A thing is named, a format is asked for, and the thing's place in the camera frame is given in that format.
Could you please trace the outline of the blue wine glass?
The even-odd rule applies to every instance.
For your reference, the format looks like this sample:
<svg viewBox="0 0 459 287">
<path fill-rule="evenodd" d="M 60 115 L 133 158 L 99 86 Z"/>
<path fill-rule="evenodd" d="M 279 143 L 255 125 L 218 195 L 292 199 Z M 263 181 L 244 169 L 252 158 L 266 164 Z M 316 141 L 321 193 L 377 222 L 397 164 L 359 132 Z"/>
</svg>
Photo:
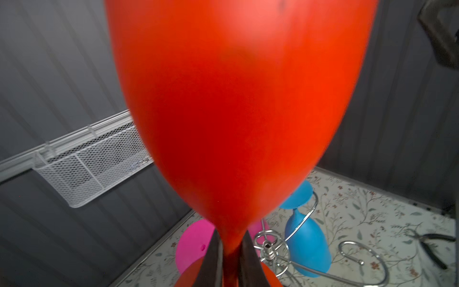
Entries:
<svg viewBox="0 0 459 287">
<path fill-rule="evenodd" d="M 326 273 L 331 267 L 331 253 L 324 233 L 311 217 L 318 201 L 312 185 L 304 181 L 280 208 L 293 210 L 284 231 L 292 262 Z"/>
</svg>

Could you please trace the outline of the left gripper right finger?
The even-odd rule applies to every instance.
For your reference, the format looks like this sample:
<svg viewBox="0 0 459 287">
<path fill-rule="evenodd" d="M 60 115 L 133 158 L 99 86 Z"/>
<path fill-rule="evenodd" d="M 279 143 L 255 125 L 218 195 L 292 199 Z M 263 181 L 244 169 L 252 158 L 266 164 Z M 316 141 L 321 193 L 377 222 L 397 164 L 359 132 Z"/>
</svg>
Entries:
<svg viewBox="0 0 459 287">
<path fill-rule="evenodd" d="M 248 231 L 244 234 L 241 242 L 238 285 L 240 287 L 270 286 Z"/>
</svg>

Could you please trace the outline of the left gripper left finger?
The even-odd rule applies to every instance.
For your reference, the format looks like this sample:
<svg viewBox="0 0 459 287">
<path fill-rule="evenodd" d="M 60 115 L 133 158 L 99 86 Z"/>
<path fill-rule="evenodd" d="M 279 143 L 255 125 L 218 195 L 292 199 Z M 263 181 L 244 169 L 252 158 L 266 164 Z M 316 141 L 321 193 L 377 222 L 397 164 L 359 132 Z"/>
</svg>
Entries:
<svg viewBox="0 0 459 287">
<path fill-rule="evenodd" d="M 214 230 L 208 250 L 193 287 L 222 287 L 223 286 L 223 244 L 217 230 Z"/>
</svg>

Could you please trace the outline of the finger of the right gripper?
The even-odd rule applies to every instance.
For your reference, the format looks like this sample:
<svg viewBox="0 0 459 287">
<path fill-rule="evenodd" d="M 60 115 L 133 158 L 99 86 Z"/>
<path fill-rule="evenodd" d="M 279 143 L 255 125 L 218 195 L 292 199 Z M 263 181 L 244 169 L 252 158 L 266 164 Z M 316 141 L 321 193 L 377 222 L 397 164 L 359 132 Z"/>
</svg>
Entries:
<svg viewBox="0 0 459 287">
<path fill-rule="evenodd" d="M 444 8 L 458 5 L 459 2 L 454 0 L 426 1 L 417 16 L 429 38 L 437 63 L 452 70 L 459 69 L 459 32 L 455 35 L 449 33 L 438 14 Z"/>
</svg>

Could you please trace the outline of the red wine glass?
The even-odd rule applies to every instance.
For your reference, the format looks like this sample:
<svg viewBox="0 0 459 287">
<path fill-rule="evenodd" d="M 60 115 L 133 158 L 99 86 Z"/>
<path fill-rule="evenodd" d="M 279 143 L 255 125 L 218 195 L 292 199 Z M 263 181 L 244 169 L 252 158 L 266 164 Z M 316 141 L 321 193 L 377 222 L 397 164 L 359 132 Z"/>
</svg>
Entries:
<svg viewBox="0 0 459 287">
<path fill-rule="evenodd" d="M 318 163 L 355 89 L 376 1 L 106 1 L 112 53 L 160 172 L 223 241 Z"/>
</svg>

